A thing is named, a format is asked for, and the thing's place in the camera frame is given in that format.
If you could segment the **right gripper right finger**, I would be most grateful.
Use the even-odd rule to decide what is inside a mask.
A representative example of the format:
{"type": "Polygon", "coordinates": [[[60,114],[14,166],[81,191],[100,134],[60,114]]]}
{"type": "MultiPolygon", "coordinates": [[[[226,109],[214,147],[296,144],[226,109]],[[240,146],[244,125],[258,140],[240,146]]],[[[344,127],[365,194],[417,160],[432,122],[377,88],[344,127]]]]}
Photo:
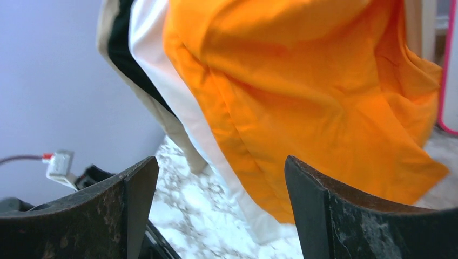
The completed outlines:
{"type": "Polygon", "coordinates": [[[304,258],[457,258],[457,209],[376,197],[294,156],[285,179],[304,258]]]}

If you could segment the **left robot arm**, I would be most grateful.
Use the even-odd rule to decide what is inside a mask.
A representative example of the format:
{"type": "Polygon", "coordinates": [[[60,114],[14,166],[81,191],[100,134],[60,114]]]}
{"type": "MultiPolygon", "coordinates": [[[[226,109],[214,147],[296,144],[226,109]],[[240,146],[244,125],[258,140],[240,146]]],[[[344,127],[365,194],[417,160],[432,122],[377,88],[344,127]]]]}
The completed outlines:
{"type": "MultiPolygon", "coordinates": [[[[79,176],[76,181],[77,190],[81,190],[90,185],[101,182],[113,174],[103,171],[100,168],[92,165],[85,169],[85,172],[79,176]]],[[[1,200],[1,213],[20,211],[25,212],[31,210],[34,206],[24,202],[16,197],[7,197],[1,200]]],[[[180,256],[165,240],[159,230],[153,225],[151,221],[147,222],[145,236],[142,241],[139,258],[163,258],[174,259],[180,256]]]]}

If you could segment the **orange shorts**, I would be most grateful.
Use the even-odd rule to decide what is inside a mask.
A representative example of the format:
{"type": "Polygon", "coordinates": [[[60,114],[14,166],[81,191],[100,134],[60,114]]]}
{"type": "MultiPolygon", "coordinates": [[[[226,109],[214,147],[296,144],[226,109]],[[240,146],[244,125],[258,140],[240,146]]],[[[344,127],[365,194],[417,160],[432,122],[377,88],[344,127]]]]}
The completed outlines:
{"type": "Polygon", "coordinates": [[[293,223],[292,155],[414,204],[447,174],[423,146],[441,68],[406,45],[403,1],[170,1],[164,49],[251,196],[293,223]]]}

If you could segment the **pink framed whiteboard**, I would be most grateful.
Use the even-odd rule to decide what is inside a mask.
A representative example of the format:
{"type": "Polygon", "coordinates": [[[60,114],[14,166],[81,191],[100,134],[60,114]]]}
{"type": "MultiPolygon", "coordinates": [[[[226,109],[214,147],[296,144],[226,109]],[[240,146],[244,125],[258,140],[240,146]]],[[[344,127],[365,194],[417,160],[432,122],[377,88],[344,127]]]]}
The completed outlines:
{"type": "Polygon", "coordinates": [[[457,135],[457,1],[450,2],[438,123],[447,133],[457,135]]]}

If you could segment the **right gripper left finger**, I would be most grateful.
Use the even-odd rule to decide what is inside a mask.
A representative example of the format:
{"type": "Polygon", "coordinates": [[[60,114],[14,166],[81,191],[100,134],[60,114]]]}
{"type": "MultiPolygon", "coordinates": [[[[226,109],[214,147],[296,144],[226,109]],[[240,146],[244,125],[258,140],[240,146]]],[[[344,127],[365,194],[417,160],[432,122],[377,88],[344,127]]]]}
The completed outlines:
{"type": "Polygon", "coordinates": [[[1,258],[138,258],[158,172],[150,156],[63,198],[1,213],[1,258]]]}

